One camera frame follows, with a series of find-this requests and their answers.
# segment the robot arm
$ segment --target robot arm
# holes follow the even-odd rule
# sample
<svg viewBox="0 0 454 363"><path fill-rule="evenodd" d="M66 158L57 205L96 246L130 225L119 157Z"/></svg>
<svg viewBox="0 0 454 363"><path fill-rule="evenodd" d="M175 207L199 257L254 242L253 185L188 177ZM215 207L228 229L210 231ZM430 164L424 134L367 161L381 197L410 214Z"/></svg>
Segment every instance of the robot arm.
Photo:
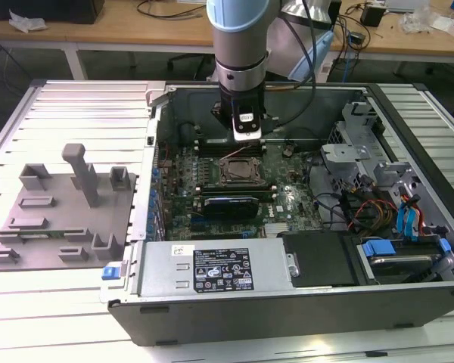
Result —
<svg viewBox="0 0 454 363"><path fill-rule="evenodd" d="M213 47L221 94L221 101L214 107L213 113L226 128L233 129L236 141L255 140L262 136L261 123L266 114L264 79L267 69L268 34L269 47L273 50L269 59L269 70L297 80L303 79L311 70L304 55L301 54L299 58L300 49L295 41L295 51L289 48L292 42L288 40L294 37L289 34L289 30L288 33L283 33L286 28L282 20L274 21L282 9L287 19L298 22L306 0L289 0L286 5L281 6L284 2L207 0L207 14L213 25ZM317 7L310 9L313 13L322 15L321 21L313 20L313 23L321 25L315 27L323 29L324 33L328 30L317 41L317 50L322 50L318 52L321 55L318 59L321 60L328 52L332 32L329 31L331 24L328 13L319 11L319 5L322 3L325 7L323 10L327 10L331 1L307 0L307 2L310 3L308 6Z"/></svg>
<svg viewBox="0 0 454 363"><path fill-rule="evenodd" d="M261 137L267 30L279 0L208 0L221 101L218 118L235 140Z"/></svg>

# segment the motherboard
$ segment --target motherboard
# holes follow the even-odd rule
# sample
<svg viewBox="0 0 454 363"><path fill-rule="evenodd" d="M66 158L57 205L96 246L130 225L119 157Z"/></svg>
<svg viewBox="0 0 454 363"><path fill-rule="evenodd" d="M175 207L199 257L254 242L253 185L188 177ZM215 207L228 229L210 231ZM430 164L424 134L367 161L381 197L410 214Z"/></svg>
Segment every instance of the motherboard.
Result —
<svg viewBox="0 0 454 363"><path fill-rule="evenodd" d="M306 183L309 154L283 151L282 144L267 144L261 154L201 157L194 147L181 147L160 162L166 239L263 238L322 228Z"/></svg>

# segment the desk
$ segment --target desk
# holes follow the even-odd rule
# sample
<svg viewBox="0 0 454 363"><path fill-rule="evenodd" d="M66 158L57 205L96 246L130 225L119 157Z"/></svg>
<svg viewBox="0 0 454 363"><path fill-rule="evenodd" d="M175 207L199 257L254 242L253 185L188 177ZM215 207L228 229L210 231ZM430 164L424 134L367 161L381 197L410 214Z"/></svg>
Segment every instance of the desk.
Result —
<svg viewBox="0 0 454 363"><path fill-rule="evenodd" d="M79 50L213 53L212 31L205 10L201 18L165 21L138 13L138 3L106 0L94 24L46 22L48 29L29 34L16 30L7 21L0 21L0 43L6 48L60 49L76 80L87 79ZM197 6L158 2L151 11L174 14Z"/></svg>
<svg viewBox="0 0 454 363"><path fill-rule="evenodd" d="M343 0L341 13L357 0ZM443 16L454 17L451 11L452 0L431 0L432 11ZM359 20L362 11L355 11L350 16ZM399 26L400 14L387 14L383 17L378 28L369 27L372 40L367 49L359 55L360 59L373 61L399 61L399 62L431 62L454 63L454 37L437 29L429 34L405 34ZM348 20L348 27L352 31L366 34L366 31ZM323 65L331 66L342 46L341 28L335 27L335 38Z"/></svg>
<svg viewBox="0 0 454 363"><path fill-rule="evenodd" d="M359 0L344 0L344 9ZM434 11L449 15L452 0L431 0ZM213 53L209 20L203 17L185 21L164 21L141 15L137 1L106 0L104 9L92 25L47 22L49 29L25 34L0 21L0 42L10 48L48 48L64 51L74 79L87 79L78 56L79 50L102 51L157 51L178 53ZM174 14L196 5L159 2L153 5L158 14ZM351 16L359 19L361 11ZM372 41L360 59L377 61L419 61L454 63L454 38L439 30L431 34L406 35L398 26L399 14L388 14L378 28L370 28ZM349 22L351 29L356 29ZM325 81L331 62L341 49L339 35L321 67L319 80Z"/></svg>

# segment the gray plastic stand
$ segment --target gray plastic stand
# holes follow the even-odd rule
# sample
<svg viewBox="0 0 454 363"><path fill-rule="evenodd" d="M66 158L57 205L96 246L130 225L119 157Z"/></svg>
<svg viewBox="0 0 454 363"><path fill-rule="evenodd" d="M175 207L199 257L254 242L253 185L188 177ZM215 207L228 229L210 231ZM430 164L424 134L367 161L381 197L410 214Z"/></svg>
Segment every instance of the gray plastic stand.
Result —
<svg viewBox="0 0 454 363"><path fill-rule="evenodd" d="M0 230L0 270L95 268L122 259L136 175L122 166L96 175L85 151L64 147L74 175L25 165L23 188Z"/></svg>

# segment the power supply label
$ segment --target power supply label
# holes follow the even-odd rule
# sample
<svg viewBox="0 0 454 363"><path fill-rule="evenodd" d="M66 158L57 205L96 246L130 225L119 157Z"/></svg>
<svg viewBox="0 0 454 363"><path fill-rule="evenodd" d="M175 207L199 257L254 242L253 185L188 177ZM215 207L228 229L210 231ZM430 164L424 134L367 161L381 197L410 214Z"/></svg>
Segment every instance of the power supply label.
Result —
<svg viewBox="0 0 454 363"><path fill-rule="evenodd" d="M198 293L254 290L249 249L195 250L194 289Z"/></svg>

